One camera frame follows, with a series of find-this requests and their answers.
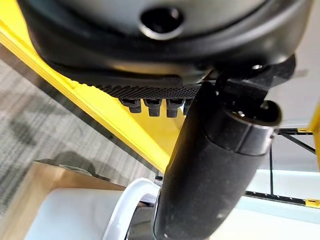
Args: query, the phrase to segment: metal bar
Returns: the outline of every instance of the metal bar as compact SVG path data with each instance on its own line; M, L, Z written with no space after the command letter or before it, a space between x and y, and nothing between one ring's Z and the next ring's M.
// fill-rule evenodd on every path
M279 135L288 134L288 135L313 135L312 131L301 131L298 128L280 128Z
M250 198L273 201L273 202L285 203L285 204L293 204L293 205L300 205L300 206L306 205L305 199L272 195L272 194L266 194L266 193L261 193L261 192L246 191L244 196L250 197Z
M294 142L295 144L299 145L300 147L303 147L304 149L308 150L310 153L316 154L316 150L313 147L310 147L309 145L296 139L295 137L293 137L287 133L281 133L280 135L284 136L286 139Z
M274 194L274 173L273 173L273 162L272 162L272 145L270 146L269 152L269 169L270 169L270 194Z

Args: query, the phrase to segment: black plastic housing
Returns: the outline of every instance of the black plastic housing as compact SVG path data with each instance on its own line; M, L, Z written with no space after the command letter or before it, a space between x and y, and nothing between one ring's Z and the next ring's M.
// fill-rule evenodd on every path
M18 0L36 51L59 73L94 86L158 88L197 84L218 66L285 61L302 38L311 3L269 0L226 28L156 41L102 28L57 0Z
M281 122L271 101L254 117L225 109L205 82L166 168L154 222L157 240L203 240L234 208L266 157Z

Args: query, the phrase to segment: gray carpet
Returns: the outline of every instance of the gray carpet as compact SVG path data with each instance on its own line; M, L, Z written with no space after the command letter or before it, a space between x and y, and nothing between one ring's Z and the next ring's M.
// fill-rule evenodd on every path
M0 220L32 161L128 185L157 170L0 45Z

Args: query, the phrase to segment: yellow beam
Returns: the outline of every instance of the yellow beam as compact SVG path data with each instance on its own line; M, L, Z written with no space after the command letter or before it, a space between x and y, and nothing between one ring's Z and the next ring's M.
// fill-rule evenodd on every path
M54 71L34 50L15 0L0 0L0 43L153 166L165 171L184 121L181 110L177 118L167 118L164 102L160 117L149 117L144 105L141 114L131 114L118 99Z
M315 108L315 113L308 127L309 131L313 132L315 142L315 153L318 159L318 167L320 170L320 103Z

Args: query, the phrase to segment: hole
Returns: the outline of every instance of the hole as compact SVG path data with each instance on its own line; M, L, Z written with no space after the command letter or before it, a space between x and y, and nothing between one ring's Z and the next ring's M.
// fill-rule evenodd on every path
M136 103L135 99L122 99L122 101L125 104L135 104Z
M174 7L157 7L142 13L140 31L155 40L168 40L178 36L183 15Z

